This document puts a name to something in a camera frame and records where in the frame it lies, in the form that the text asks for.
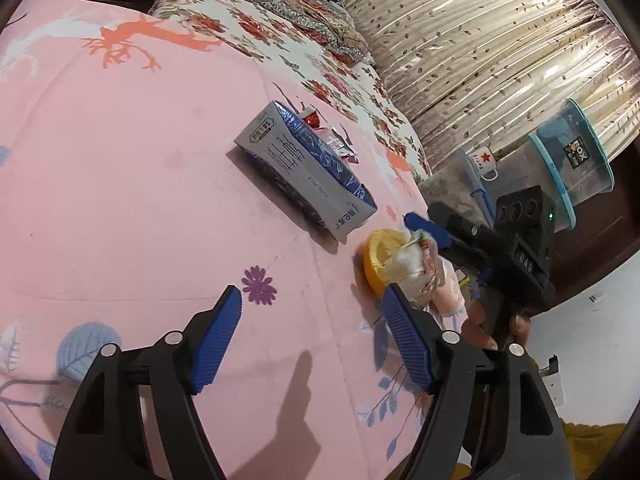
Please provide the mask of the yellow sleeve forearm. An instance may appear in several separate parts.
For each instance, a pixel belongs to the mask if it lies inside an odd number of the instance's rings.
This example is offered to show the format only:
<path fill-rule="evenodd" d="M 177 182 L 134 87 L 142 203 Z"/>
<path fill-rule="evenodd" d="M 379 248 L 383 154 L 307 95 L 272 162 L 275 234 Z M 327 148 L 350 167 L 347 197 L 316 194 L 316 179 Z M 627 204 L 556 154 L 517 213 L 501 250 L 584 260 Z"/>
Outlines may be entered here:
<path fill-rule="evenodd" d="M 588 479 L 597 470 L 626 427 L 625 424 L 573 424 L 564 420 L 562 426 L 577 480 Z"/>

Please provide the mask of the person's right hand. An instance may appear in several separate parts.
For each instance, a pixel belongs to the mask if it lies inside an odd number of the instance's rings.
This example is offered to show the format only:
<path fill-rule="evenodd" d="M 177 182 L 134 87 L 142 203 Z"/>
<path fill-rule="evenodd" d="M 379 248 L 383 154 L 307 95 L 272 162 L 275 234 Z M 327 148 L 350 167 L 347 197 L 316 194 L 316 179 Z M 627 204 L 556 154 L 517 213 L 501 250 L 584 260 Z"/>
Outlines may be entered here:
<path fill-rule="evenodd" d="M 487 331 L 486 312 L 480 300 L 472 300 L 466 306 L 466 314 L 468 318 L 461 326 L 461 337 L 469 344 L 472 344 L 472 346 L 488 350 L 498 350 L 499 345 Z M 511 318 L 511 337 L 514 342 L 520 344 L 523 348 L 528 344 L 531 329 L 532 322 L 530 322 L 530 319 L 526 318 L 526 316 L 518 314 Z"/>

